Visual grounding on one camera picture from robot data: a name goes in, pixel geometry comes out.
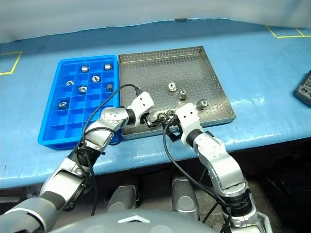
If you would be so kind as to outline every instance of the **metal hole pattern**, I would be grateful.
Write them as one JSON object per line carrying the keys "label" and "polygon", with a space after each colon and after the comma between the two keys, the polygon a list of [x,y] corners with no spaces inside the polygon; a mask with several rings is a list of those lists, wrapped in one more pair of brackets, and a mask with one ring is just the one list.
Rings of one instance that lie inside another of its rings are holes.
{"label": "metal hole pattern", "polygon": [[[161,112],[189,102],[196,104],[200,99],[208,101],[207,108],[198,110],[202,126],[229,123],[236,117],[202,46],[120,55],[119,62],[121,85],[133,83],[153,98],[151,121]],[[169,82],[176,83],[177,91],[168,90]],[[186,100],[179,100],[181,90],[188,91]],[[127,107],[135,97],[132,89],[122,89],[121,106]],[[150,129],[146,124],[123,130],[125,139],[161,133],[161,128]]]}

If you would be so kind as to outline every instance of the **silver robot arm segment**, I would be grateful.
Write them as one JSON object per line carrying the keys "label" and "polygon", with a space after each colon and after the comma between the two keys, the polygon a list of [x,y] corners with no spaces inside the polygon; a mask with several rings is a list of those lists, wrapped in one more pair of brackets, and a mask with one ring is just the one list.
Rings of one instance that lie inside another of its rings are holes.
{"label": "silver robot arm segment", "polygon": [[[150,95],[142,92],[126,109],[103,109],[100,118],[90,124],[86,131],[97,127],[117,131],[127,124],[138,125],[142,116],[153,106]],[[103,153],[113,135],[108,130],[92,131],[86,135],[86,149],[91,155],[92,165]],[[88,186],[89,173],[81,142],[43,184],[39,197],[27,199],[0,216],[0,233],[50,231],[61,210],[69,211],[74,208]]]}
{"label": "silver robot arm segment", "polygon": [[[269,218],[258,212],[239,164],[226,152],[225,144],[200,126],[200,118],[192,103],[176,110],[183,144],[192,147],[207,168],[215,192],[231,207],[232,232],[272,233]],[[223,209],[223,216],[228,214]]]}

